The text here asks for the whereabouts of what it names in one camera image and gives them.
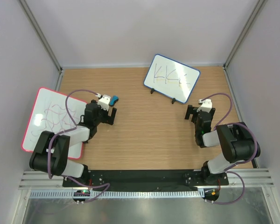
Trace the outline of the blue whiteboard eraser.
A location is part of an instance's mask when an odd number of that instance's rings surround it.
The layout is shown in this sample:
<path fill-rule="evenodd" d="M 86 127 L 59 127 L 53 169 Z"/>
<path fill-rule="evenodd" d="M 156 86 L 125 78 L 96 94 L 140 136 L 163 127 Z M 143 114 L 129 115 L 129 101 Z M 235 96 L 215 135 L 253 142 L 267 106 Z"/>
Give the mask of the blue whiteboard eraser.
<path fill-rule="evenodd" d="M 112 96 L 111 97 L 111 100 L 110 100 L 110 102 L 109 102 L 109 106 L 115 106 L 115 104 L 118 102 L 118 100 L 119 100 L 119 97 L 118 96 Z"/>

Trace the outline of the blue framed whiteboard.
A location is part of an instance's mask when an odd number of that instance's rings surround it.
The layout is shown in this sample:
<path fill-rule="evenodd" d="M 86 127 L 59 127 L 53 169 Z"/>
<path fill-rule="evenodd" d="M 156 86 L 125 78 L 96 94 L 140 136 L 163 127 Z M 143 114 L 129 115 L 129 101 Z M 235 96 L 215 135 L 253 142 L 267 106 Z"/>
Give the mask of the blue framed whiteboard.
<path fill-rule="evenodd" d="M 156 54 L 150 64 L 144 86 L 185 104 L 201 72 L 176 60 Z"/>

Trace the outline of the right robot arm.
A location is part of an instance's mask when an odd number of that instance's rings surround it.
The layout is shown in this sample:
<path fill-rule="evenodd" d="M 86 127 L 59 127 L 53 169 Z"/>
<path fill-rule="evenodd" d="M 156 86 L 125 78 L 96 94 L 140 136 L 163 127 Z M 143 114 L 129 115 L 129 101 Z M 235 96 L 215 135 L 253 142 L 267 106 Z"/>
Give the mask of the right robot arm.
<path fill-rule="evenodd" d="M 221 153 L 206 161 L 201 171 L 189 178 L 198 178 L 203 185 L 216 185 L 226 182 L 226 171 L 238 164 L 250 162 L 260 156 L 259 143 L 244 122 L 218 125 L 211 129 L 215 109 L 188 105 L 185 119 L 190 117 L 195 127 L 195 142 L 200 148 L 220 146 Z"/>

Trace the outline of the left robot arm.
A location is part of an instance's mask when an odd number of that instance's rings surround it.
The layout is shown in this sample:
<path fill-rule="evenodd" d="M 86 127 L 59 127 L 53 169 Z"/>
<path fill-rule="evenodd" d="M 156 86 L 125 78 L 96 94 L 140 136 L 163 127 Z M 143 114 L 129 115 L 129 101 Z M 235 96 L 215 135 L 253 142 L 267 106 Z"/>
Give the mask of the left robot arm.
<path fill-rule="evenodd" d="M 112 108 L 109 115 L 109 104 L 92 100 L 86 104 L 84 114 L 79 123 L 68 130 L 57 134 L 43 131 L 31 155 L 29 166 L 31 169 L 47 173 L 52 176 L 70 176 L 80 187 L 89 183 L 90 176 L 85 171 L 87 166 L 68 159 L 69 149 L 77 143 L 88 143 L 97 133 L 101 123 L 113 125 L 117 109 Z"/>

